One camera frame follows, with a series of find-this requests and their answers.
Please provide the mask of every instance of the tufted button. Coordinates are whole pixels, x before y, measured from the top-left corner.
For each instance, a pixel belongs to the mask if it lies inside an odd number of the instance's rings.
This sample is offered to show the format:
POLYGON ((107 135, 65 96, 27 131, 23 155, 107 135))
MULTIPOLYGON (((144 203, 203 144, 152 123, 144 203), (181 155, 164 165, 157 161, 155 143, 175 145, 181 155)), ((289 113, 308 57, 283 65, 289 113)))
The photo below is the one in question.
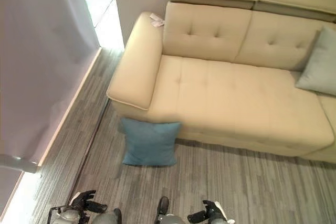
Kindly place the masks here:
POLYGON ((303 47, 303 44, 302 44, 302 43, 298 43, 295 47, 296 47, 296 48, 302 48, 302 47, 303 47))

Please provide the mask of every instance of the sofa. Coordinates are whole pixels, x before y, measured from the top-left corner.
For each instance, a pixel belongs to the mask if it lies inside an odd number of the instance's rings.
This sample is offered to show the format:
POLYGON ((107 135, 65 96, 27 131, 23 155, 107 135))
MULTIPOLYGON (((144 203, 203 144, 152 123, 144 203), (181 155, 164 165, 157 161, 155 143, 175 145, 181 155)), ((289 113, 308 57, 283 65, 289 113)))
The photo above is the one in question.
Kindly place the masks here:
POLYGON ((142 13, 107 90, 118 115, 181 122, 181 139, 336 163, 336 97, 295 87, 317 32, 336 29, 336 2, 287 2, 170 0, 161 27, 142 13))

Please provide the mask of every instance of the sofa seat cushion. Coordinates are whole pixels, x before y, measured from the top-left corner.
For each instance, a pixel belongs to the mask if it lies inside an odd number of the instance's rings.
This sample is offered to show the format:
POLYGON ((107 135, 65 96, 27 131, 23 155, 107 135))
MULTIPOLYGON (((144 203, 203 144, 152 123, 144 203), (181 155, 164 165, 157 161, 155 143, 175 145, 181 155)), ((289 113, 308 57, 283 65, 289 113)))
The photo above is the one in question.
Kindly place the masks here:
POLYGON ((334 137, 317 95, 295 88, 299 76, 288 70, 163 55, 149 110, 133 108, 124 116, 180 121, 181 136, 222 136, 223 141, 237 140, 237 147, 242 146, 239 141, 249 141, 272 146, 269 152, 275 154, 303 155, 330 145, 334 137))
MULTIPOLYGON (((336 137, 336 97, 319 93, 318 98, 336 137)), ((336 163, 336 142, 334 141, 333 144, 322 150, 309 153, 303 158, 336 163)))

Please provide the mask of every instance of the floor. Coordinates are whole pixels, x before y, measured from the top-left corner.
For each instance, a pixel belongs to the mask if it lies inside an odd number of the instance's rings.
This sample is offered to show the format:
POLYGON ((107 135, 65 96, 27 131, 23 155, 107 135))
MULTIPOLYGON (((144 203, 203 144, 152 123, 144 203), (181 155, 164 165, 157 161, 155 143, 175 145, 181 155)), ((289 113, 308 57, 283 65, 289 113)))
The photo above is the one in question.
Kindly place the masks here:
POLYGON ((173 167, 122 165, 124 135, 109 104, 76 191, 121 208, 124 223, 153 223, 161 196, 186 216, 218 200, 236 223, 336 223, 336 166, 178 140, 173 167))
MULTIPOLYGON (((46 223, 63 205, 106 98, 121 50, 104 49, 35 176, 30 223, 46 223)), ((124 135, 111 103, 102 119, 76 191, 119 207, 123 223, 153 223, 162 195, 186 221, 202 199, 218 200, 236 223, 336 223, 336 165, 177 140, 172 167, 122 165, 124 135)), ((15 221, 9 223, 27 223, 15 221)))

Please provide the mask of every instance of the sofa stitching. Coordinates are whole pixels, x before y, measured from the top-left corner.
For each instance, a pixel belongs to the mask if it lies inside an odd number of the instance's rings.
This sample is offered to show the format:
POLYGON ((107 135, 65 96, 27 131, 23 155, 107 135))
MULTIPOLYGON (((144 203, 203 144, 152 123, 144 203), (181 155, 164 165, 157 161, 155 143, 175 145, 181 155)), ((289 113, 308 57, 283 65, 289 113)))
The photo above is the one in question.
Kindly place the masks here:
POLYGON ((252 10, 249 10, 249 12, 250 12, 250 19, 249 19, 248 24, 246 26, 245 34, 244 34, 243 39, 241 40, 241 43, 239 45, 238 52, 237 52, 236 56, 232 59, 231 63, 235 62, 236 58, 240 55, 240 52, 241 52, 241 50, 242 50, 242 48, 244 46, 247 34, 248 34, 249 30, 250 30, 250 25, 251 25, 251 22, 252 22, 252 19, 253 19, 253 13, 254 12, 252 12, 252 10))
POLYGON ((179 76, 179 83, 178 83, 178 90, 177 90, 177 99, 176 99, 176 106, 175 106, 175 112, 176 112, 176 114, 178 114, 178 107, 179 107, 179 103, 180 103, 180 91, 181 91, 181 83, 182 83, 183 60, 184 60, 184 57, 180 57, 180 76, 179 76))

